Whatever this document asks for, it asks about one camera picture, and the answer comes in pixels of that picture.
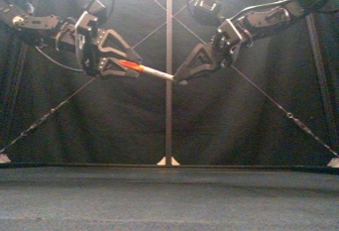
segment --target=vertical metal pole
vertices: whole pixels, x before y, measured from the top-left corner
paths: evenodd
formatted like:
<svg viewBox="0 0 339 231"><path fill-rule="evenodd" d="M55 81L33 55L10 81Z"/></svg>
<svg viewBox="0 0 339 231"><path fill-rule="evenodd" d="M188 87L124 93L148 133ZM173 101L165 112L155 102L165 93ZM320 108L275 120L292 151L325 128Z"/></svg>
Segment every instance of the vertical metal pole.
<svg viewBox="0 0 339 231"><path fill-rule="evenodd" d="M332 146L339 145L339 135L336 132L336 123L335 123L335 111L332 108L331 98L329 98L329 91L328 91L328 81L324 73L324 61L323 55L319 45L319 38L317 32L315 27L315 17L313 15L308 15L305 17L305 23L308 28L309 34L309 42L312 46L312 53L313 53L313 60L315 60L315 67L317 72L317 80L320 86L320 93L321 93L321 100L323 100L323 107L325 113L325 121L327 121L327 128L329 134L329 141Z"/></svg>
<svg viewBox="0 0 339 231"><path fill-rule="evenodd" d="M32 0L32 5L35 8L37 8L39 0ZM24 63L25 63L25 56L28 51L28 45L21 44L19 48L19 57L17 60L13 61L13 73L10 76L10 85L9 89L6 91L6 102L4 104L4 120L1 121L1 136L4 144L8 143L9 139L9 133L10 133L10 127L12 127L12 117L14 113L14 106L16 106L16 99L17 99L17 93L19 93L19 87L20 87L20 81L21 81L21 75L24 70Z"/></svg>
<svg viewBox="0 0 339 231"><path fill-rule="evenodd" d="M165 72L172 74L172 0L167 0ZM172 166L172 82L165 82L165 166Z"/></svg>

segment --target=black backdrop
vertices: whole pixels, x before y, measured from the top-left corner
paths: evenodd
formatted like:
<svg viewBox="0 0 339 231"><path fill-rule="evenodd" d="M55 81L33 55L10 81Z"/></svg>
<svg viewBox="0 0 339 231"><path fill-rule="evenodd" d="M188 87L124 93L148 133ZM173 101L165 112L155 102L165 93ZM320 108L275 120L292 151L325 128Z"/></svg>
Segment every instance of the black backdrop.
<svg viewBox="0 0 339 231"><path fill-rule="evenodd" d="M23 5L23 0L12 1ZM39 0L37 15L76 18L87 1ZM171 35L165 24L167 0L116 0L113 16L101 26L113 28L140 54L143 63L163 71L168 65L168 36L175 71L195 45L207 42L215 32L183 10L185 0L171 1L175 15ZM223 13L231 17L245 7L276 0L220 1ZM320 20L321 37L327 34L332 40L328 47L323 37L321 47L329 71L331 105L337 112L337 18L323 16ZM89 77L57 67L28 47L17 98L10 106L8 89L13 86L10 78L20 46L8 28L0 27L4 146L81 88ZM53 49L45 52L77 67L72 55L59 54ZM96 79L6 154L14 162L153 165L165 153L172 153L181 165L325 165L332 158L328 151L241 73L331 144L308 31L305 21L300 21L279 35L255 42L251 49L243 49L233 67L189 81L185 86L173 85L171 116L163 80L144 74L136 79Z"/></svg>

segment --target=marker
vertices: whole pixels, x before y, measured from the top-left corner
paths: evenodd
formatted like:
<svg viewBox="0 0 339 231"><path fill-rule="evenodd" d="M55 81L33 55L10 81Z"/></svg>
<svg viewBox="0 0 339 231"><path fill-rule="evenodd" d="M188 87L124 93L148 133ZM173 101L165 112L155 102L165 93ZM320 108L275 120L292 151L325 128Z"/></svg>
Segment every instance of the marker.
<svg viewBox="0 0 339 231"><path fill-rule="evenodd" d="M129 60L120 60L119 63L124 66L124 67L128 67L139 72L144 72L149 75L153 75L156 77L160 77L165 80L169 80L169 81L173 81L173 75L160 71L160 70L156 70L151 67L147 67L141 64L137 64L136 62L133 61L129 61Z"/></svg>

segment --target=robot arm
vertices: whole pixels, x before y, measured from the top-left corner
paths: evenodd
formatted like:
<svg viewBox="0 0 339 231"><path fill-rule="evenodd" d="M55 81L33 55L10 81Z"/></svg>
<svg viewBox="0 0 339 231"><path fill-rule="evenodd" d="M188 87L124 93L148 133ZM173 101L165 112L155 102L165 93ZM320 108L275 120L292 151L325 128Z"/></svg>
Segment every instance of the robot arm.
<svg viewBox="0 0 339 231"><path fill-rule="evenodd" d="M199 44L179 67L173 81L180 82L208 74L232 64L243 46L283 31L316 12L328 0L279 0L252 6L231 19L219 16L220 4L216 0L196 0L189 12L203 24L216 26L212 41Z"/></svg>
<svg viewBox="0 0 339 231"><path fill-rule="evenodd" d="M139 73L120 61L140 64L140 57L115 30L99 27L105 20L105 7L97 0L91 0L77 20L63 20L55 15L35 17L9 1L0 0L0 21L27 44L73 52L91 76L137 77Z"/></svg>

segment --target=dark floor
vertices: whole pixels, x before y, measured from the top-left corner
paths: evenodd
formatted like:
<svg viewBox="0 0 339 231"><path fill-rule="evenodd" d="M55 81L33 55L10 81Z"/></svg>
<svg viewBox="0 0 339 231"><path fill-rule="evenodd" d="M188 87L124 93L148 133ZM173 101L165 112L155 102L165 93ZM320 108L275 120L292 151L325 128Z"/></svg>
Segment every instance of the dark floor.
<svg viewBox="0 0 339 231"><path fill-rule="evenodd" d="M339 230L339 175L0 169L0 230Z"/></svg>

